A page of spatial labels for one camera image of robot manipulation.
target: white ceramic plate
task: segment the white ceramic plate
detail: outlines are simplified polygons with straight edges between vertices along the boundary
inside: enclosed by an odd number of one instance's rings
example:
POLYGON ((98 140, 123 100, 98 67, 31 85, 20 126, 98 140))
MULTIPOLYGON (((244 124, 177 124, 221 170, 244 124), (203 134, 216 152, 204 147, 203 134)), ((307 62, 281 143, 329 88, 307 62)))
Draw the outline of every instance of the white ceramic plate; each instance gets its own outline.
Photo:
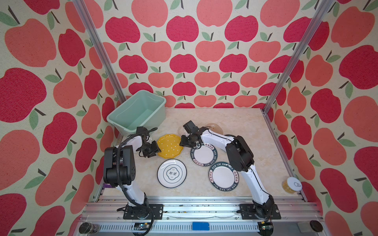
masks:
POLYGON ((179 160, 166 160, 158 169, 158 180, 166 188, 175 188, 181 185, 185 178, 186 167, 179 160))
POLYGON ((239 183, 238 172, 227 162, 214 163, 209 170, 211 184, 220 191, 234 190, 239 183))
POLYGON ((190 157, 199 166, 207 167, 214 164, 217 161, 218 153, 215 147, 208 143, 202 143, 202 146, 198 148, 200 144, 192 148, 190 151, 190 157))

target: wall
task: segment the wall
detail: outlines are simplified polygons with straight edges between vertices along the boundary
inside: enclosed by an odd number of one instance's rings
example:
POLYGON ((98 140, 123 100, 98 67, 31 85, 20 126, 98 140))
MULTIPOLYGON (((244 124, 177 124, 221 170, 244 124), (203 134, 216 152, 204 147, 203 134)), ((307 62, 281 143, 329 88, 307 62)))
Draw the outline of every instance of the wall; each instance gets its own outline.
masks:
POLYGON ((96 2, 124 93, 146 89, 176 108, 262 108, 315 12, 301 10, 307 0, 96 2))
POLYGON ((72 2, 1 1, 0 11, 0 235, 71 235, 114 140, 104 120, 114 91, 70 23, 81 23, 72 2))
POLYGON ((325 45, 302 55, 304 75, 273 105, 278 139, 333 236, 378 235, 378 9, 366 4, 335 3, 325 45))

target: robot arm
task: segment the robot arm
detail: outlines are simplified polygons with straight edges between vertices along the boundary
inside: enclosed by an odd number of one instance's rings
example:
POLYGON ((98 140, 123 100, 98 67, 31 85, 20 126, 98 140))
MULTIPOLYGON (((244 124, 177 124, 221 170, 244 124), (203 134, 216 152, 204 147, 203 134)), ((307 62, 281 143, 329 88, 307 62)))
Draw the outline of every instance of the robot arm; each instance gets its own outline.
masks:
POLYGON ((267 219, 272 211, 274 200, 266 192, 253 161, 253 153, 243 137, 229 137, 212 132, 206 127, 198 128, 192 121, 184 125, 188 136, 182 135, 180 146, 195 147, 197 143, 209 143, 227 152, 230 165, 240 171, 252 193, 256 214, 267 219))

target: apple stem print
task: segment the apple stem print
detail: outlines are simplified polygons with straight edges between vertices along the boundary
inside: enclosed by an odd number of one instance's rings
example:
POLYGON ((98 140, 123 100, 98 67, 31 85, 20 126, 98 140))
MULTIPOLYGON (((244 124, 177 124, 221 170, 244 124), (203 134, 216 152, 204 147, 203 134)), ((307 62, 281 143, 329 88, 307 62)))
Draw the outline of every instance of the apple stem print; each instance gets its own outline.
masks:
POLYGON ((113 5, 114 5, 114 8, 118 10, 117 5, 114 0, 106 0, 104 4, 104 11, 109 11, 113 5))
POLYGON ((176 9, 181 3, 181 8, 184 9, 183 0, 173 0, 172 4, 170 5, 170 9, 176 9))
POLYGON ((248 7, 249 7, 249 0, 240 0, 240 1, 236 4, 236 6, 235 6, 235 10, 242 8, 245 4, 246 4, 245 7, 248 9, 248 7))

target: floor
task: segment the floor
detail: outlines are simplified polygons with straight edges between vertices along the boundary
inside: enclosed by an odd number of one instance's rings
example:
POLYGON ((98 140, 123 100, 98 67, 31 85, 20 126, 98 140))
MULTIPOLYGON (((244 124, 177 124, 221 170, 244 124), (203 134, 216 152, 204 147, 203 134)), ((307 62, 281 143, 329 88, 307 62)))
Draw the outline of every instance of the floor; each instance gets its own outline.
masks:
MULTIPOLYGON (((242 136, 254 154, 257 172, 266 190, 272 196, 297 196, 282 189, 282 182, 289 177, 260 109, 166 109, 166 119, 151 133, 152 140, 165 134, 178 134, 183 124, 192 120, 198 127, 216 123, 224 134, 242 136)), ((227 154, 217 148, 219 161, 228 162, 227 154)), ((157 179, 158 167, 165 159, 155 156, 149 159, 135 154, 136 179, 147 196, 251 196, 244 179, 240 176, 238 186, 229 192, 216 189, 209 181, 209 167, 201 167, 190 158, 190 148, 184 147, 176 158, 187 168, 185 181, 176 188, 166 188, 157 179)), ((112 188, 103 191, 105 196, 122 196, 112 188)))

